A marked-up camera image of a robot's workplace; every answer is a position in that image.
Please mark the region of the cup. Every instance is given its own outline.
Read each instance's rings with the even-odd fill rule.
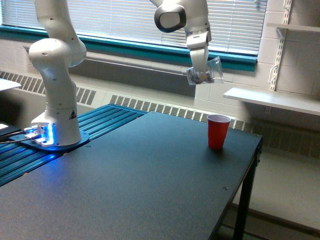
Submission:
[[[206,72],[197,72],[193,67],[190,67],[186,71],[186,75],[189,85],[224,83],[224,74],[219,56],[207,62]]]
[[[222,149],[225,143],[230,117],[213,114],[208,119],[208,145],[214,150]]]

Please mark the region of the blue aluminum rail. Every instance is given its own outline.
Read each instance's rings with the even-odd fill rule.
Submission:
[[[78,117],[80,130],[90,141],[146,114],[144,111],[117,105],[105,105]],[[40,151],[21,143],[0,144],[0,186],[61,157],[63,152]]]

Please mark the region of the clear plastic cup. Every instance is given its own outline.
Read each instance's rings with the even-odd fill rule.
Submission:
[[[195,69],[191,67],[188,68],[186,74],[189,85],[224,83],[224,74],[219,56],[207,62],[206,73],[196,72]]]

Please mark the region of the black cable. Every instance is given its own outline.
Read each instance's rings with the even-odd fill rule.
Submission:
[[[25,138],[25,139],[15,140],[15,141],[0,141],[0,144],[20,143],[20,142],[23,142],[23,141],[28,141],[28,140],[38,139],[38,138],[39,138],[39,136],[32,137],[32,138]]]
[[[24,134],[24,133],[25,133],[24,131],[16,131],[16,132],[8,133],[8,134],[5,134],[5,135],[2,135],[0,137],[0,141],[4,140],[4,139],[7,139],[7,138],[10,138],[12,136],[19,135],[19,134]]]

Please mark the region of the shelf bracket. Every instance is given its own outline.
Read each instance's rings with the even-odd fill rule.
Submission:
[[[290,20],[290,13],[291,13],[291,7],[292,7],[293,0],[284,0],[283,1],[283,8],[285,9],[284,18],[283,18],[283,24],[289,24]],[[270,91],[274,92],[277,89],[277,81],[278,81],[278,75],[280,70],[280,64],[283,56],[283,50],[285,45],[285,40],[287,36],[287,30],[277,28],[277,32],[279,33],[280,39],[279,39],[279,45],[278,50],[276,53],[276,59],[274,66],[270,69],[270,75],[269,75],[269,84],[270,84]],[[270,114],[271,107],[267,106],[265,108],[265,113]]]

